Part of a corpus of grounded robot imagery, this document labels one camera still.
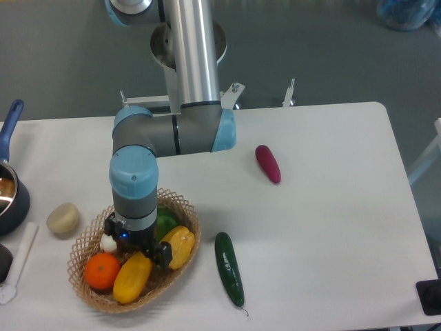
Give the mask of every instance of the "yellow bell pepper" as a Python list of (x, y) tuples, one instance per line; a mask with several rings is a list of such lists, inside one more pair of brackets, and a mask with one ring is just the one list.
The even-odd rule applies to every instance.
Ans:
[(119, 303), (131, 303), (142, 292), (150, 272), (152, 271), (153, 263), (143, 255), (142, 252), (133, 254), (116, 276), (113, 285), (113, 297)]
[(185, 226), (177, 226), (168, 232), (161, 241), (170, 243), (173, 259), (168, 265), (170, 269), (179, 269), (187, 262), (194, 246), (194, 234)]

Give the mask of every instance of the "metal cylinder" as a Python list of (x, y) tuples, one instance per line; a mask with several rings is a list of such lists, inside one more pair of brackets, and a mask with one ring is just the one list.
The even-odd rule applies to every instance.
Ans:
[(220, 101), (211, 1), (169, 1), (181, 105)]

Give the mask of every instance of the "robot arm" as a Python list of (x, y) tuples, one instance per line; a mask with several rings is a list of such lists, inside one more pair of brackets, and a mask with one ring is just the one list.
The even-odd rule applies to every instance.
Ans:
[(129, 106), (117, 114), (110, 161), (115, 212), (105, 221), (106, 234), (137, 246), (163, 267), (172, 253), (154, 239), (156, 158), (226, 150), (236, 143), (234, 114), (221, 108), (210, 1), (168, 4), (181, 113), (154, 117)]

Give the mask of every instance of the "saucepan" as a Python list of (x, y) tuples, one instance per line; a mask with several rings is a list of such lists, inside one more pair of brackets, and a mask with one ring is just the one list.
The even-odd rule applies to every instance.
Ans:
[(15, 100), (0, 131), (0, 236), (15, 230), (26, 218), (30, 207), (28, 189), (8, 164), (9, 142), (23, 110), (22, 100)]

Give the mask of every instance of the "wicker basket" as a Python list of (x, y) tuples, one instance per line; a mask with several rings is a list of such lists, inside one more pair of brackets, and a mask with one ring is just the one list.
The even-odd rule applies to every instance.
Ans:
[[(104, 232), (104, 220), (114, 211), (111, 206), (104, 210), (96, 220), (93, 220), (85, 232), (81, 233), (72, 246), (70, 261), (68, 261), (69, 282), (73, 285), (76, 294), (88, 305), (107, 313), (128, 312), (140, 308), (163, 293), (192, 262), (201, 240), (201, 229), (194, 207), (182, 196), (162, 188), (158, 189), (158, 204), (173, 210), (179, 217), (180, 225), (186, 226), (194, 233), (195, 243), (188, 261), (175, 271), (154, 268), (139, 298), (127, 305), (122, 305), (113, 299), (111, 291), (97, 292), (92, 290), (85, 282), (84, 267), (90, 257), (101, 252), (99, 242)], [(132, 254), (133, 252), (118, 252), (115, 256), (121, 263), (124, 263)]]

